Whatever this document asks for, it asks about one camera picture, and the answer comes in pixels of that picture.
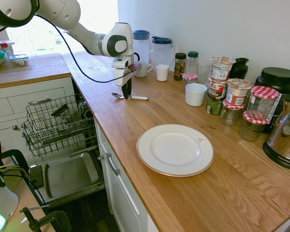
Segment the spoon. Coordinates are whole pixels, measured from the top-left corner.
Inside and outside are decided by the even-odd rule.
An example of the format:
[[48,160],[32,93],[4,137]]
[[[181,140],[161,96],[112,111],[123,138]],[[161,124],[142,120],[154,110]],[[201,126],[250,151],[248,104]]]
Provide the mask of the spoon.
[[[125,98],[124,96],[118,94],[118,93],[112,93],[112,95],[118,99],[123,99]],[[140,97],[140,96],[129,96],[128,97],[129,99],[137,99],[137,100],[148,100],[149,98],[148,97]]]

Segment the plastic pitcher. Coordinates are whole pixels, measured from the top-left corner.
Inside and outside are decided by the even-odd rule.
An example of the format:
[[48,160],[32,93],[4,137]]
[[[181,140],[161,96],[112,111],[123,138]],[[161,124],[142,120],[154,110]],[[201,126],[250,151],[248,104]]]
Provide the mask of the plastic pitcher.
[[139,54],[140,61],[149,62],[149,31],[135,30],[133,32],[133,51]]
[[162,38],[158,36],[153,36],[153,70],[156,71],[156,65],[166,64],[171,65],[173,59],[171,59],[171,51],[173,42],[169,38]]

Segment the wire rack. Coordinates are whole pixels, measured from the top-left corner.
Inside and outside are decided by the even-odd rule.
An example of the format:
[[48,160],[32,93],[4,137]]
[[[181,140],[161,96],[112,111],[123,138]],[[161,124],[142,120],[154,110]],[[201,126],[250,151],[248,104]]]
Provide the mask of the wire rack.
[[[97,144],[93,117],[85,118],[78,105],[81,95],[71,95],[29,105],[22,136],[33,156],[46,155],[65,147],[78,150]],[[64,108],[60,114],[54,112]]]

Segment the white cup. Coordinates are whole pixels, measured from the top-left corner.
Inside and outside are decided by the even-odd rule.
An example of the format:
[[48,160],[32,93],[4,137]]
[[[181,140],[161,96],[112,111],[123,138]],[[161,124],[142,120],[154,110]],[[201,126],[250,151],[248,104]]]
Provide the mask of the white cup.
[[186,85],[186,103],[191,106],[203,104],[207,87],[205,85],[191,83]]
[[135,77],[145,77],[146,74],[153,69],[153,66],[151,64],[147,64],[145,61],[136,61],[136,63],[141,63],[142,68],[136,75],[134,75]]
[[166,81],[168,79],[169,67],[170,66],[166,64],[156,65],[158,81]]

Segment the dishwasher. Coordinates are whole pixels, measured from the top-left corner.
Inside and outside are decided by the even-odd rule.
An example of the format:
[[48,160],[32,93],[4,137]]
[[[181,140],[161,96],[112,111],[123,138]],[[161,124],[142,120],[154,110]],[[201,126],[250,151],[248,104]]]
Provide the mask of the dishwasher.
[[22,136],[32,155],[43,158],[30,167],[30,180],[50,208],[105,188],[94,119],[84,103],[75,94],[26,107]]

